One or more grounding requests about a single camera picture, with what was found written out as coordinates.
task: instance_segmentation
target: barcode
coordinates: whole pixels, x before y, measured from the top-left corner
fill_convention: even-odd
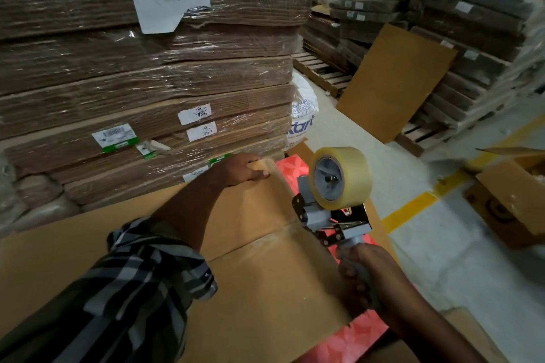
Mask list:
[[[125,129],[122,126],[118,126],[117,128],[112,128],[108,131],[103,131],[104,136],[112,136],[116,134],[123,134],[125,133]]]

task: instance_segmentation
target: yellow floor line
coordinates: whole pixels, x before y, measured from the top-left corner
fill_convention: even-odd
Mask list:
[[[526,138],[530,133],[535,131],[537,128],[545,125],[545,114],[529,122],[522,128],[516,130],[515,132],[509,134],[507,138],[499,141],[494,144],[494,147],[511,147],[519,144],[522,139]],[[488,153],[481,152],[478,157],[468,161],[468,167],[475,169],[480,169],[488,165],[498,156]],[[392,232],[394,229],[398,229],[403,224],[408,222],[411,218],[418,215],[426,208],[434,204],[443,198],[453,189],[457,188],[459,185],[463,184],[466,181],[471,179],[471,175],[467,174],[462,170],[456,171],[454,174],[449,175],[446,178],[443,178],[433,187],[433,191],[428,191],[423,194],[420,194],[418,197],[412,201],[405,204],[403,207],[395,210],[393,213],[382,219],[382,224],[386,229],[387,233]]]

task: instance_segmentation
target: plaid shirt sleeve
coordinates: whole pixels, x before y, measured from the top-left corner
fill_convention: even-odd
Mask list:
[[[217,291],[208,264],[155,218],[127,223],[107,241],[106,256],[0,341],[0,361],[180,358],[192,300]]]

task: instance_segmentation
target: packing tape roll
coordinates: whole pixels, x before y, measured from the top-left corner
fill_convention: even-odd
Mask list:
[[[326,198],[315,181],[321,181],[317,164],[324,158],[332,159],[340,168],[337,195]],[[364,154],[353,147],[320,148],[314,154],[309,168],[310,190],[318,204],[330,211],[358,206],[371,195],[373,180]]]

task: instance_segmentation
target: warehouse floor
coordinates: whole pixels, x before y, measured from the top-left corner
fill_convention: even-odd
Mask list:
[[[335,109],[335,99],[310,82],[319,113],[307,133],[312,151],[354,146],[373,173],[371,198],[391,232],[403,268],[440,310],[465,306],[513,363],[545,354],[545,247],[511,251],[462,197],[474,179],[462,160],[497,161],[476,147],[545,149],[545,98],[534,98],[421,159],[396,143],[382,144]]]

